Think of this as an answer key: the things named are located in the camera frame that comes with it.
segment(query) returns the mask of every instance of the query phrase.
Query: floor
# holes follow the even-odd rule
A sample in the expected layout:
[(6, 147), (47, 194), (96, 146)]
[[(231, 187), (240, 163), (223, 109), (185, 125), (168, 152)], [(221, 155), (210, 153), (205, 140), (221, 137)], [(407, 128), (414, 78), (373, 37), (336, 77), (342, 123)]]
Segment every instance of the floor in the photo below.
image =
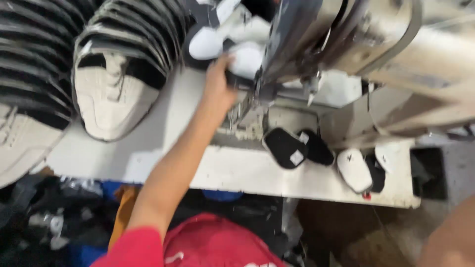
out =
[(475, 143), (442, 152), (447, 200), (424, 199), (415, 210), (302, 200), (298, 213), (310, 254), (330, 250), (343, 267), (414, 266), (432, 231), (475, 193)]

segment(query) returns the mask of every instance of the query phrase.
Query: hand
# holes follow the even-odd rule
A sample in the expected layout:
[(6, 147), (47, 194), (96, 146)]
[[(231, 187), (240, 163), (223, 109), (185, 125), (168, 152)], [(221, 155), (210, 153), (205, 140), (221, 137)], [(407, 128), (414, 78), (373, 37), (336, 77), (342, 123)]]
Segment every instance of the hand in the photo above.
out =
[(237, 90), (227, 85), (224, 75), (226, 68), (233, 60), (233, 57), (222, 55), (209, 66), (206, 73), (206, 85), (200, 106), (216, 116), (219, 124), (238, 96)]

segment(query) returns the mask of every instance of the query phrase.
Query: orange fabric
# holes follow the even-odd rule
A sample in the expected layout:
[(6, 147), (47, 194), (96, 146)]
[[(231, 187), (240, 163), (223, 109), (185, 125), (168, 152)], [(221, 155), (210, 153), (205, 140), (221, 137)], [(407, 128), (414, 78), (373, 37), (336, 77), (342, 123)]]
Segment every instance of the orange fabric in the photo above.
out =
[(127, 228), (139, 191), (140, 189), (138, 187), (122, 185), (114, 193), (115, 197), (120, 200), (120, 207), (115, 216), (114, 230), (112, 231), (111, 239), (109, 241), (109, 249), (112, 248), (115, 242), (124, 233), (125, 228)]

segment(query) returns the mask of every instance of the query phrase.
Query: red sleeve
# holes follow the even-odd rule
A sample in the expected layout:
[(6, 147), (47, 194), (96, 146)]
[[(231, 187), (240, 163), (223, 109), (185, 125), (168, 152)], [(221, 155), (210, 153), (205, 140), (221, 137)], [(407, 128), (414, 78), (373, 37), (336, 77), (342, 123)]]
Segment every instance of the red sleeve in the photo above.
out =
[(163, 267), (163, 246), (157, 230), (144, 227), (127, 231), (107, 255), (91, 267)]

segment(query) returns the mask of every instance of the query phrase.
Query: industrial sewing machine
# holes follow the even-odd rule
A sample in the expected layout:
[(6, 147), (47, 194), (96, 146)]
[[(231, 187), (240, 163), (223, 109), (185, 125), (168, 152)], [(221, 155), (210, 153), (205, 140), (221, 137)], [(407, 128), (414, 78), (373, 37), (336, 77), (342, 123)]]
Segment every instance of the industrial sewing machine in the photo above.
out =
[[(378, 88), (320, 119), (333, 147), (464, 125), (475, 118), (474, 50), (470, 0), (281, 0), (231, 125), (246, 127), (280, 97), (310, 105), (332, 69)], [(295, 80), (301, 86), (286, 86)]]

